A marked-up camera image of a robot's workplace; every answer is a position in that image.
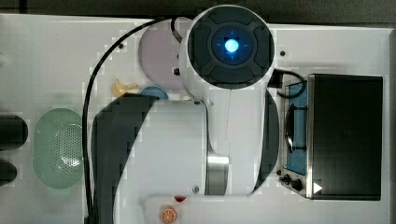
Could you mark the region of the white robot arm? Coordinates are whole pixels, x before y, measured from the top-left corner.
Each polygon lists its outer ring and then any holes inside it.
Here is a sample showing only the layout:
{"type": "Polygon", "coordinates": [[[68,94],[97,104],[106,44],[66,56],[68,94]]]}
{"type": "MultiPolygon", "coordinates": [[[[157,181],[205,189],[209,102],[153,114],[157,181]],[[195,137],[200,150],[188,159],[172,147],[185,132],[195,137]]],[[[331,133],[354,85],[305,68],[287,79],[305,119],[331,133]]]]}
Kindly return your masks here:
{"type": "Polygon", "coordinates": [[[187,100],[125,93],[95,116],[90,224],[144,224],[157,195],[253,194],[278,155],[274,67],[275,40],[255,12],[223,5],[195,17],[178,53],[187,100]]]}

